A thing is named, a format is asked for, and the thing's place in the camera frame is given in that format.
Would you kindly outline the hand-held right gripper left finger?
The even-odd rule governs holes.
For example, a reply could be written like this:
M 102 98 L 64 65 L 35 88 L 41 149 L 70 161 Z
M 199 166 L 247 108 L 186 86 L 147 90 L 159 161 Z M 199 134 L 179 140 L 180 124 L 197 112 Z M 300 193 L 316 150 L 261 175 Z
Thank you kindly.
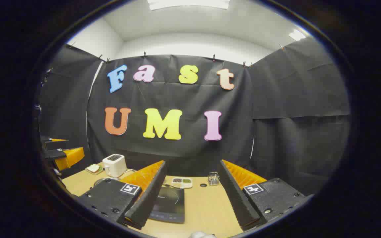
M 105 220 L 142 229 L 166 176 L 166 162 L 151 164 L 122 179 L 103 179 L 77 200 Z

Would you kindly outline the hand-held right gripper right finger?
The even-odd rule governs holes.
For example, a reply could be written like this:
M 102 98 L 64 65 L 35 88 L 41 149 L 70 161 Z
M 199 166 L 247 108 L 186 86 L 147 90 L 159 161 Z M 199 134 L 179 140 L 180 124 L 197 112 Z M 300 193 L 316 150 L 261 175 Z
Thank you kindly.
M 267 180 L 225 160 L 218 176 L 243 231 L 277 220 L 307 200 L 280 178 Z

